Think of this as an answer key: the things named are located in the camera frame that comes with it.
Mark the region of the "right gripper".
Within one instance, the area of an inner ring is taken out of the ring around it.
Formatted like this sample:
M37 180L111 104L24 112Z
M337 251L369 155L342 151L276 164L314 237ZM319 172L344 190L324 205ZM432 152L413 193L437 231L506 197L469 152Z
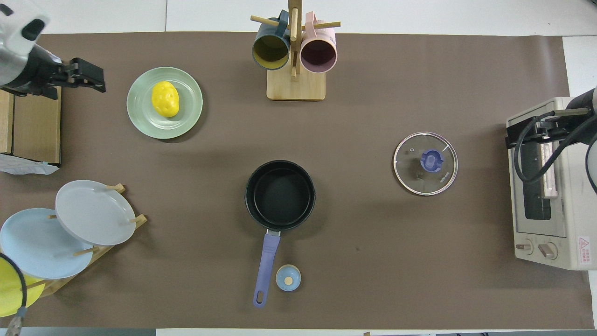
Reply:
M589 128L581 128L589 120L589 108L557 109L537 116L538 121L523 120L506 128L506 148L525 143L550 143L565 140L576 131L571 143L589 145ZM528 128L524 138L521 134Z

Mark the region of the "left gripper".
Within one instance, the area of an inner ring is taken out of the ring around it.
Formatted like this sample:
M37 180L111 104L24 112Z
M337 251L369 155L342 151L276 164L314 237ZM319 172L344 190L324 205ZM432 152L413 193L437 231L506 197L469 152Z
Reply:
M77 88L79 82L72 77L73 74L77 79L89 81L94 90L100 93L106 92L103 68L79 57L71 60L68 64L53 61L52 72L49 77L49 88Z

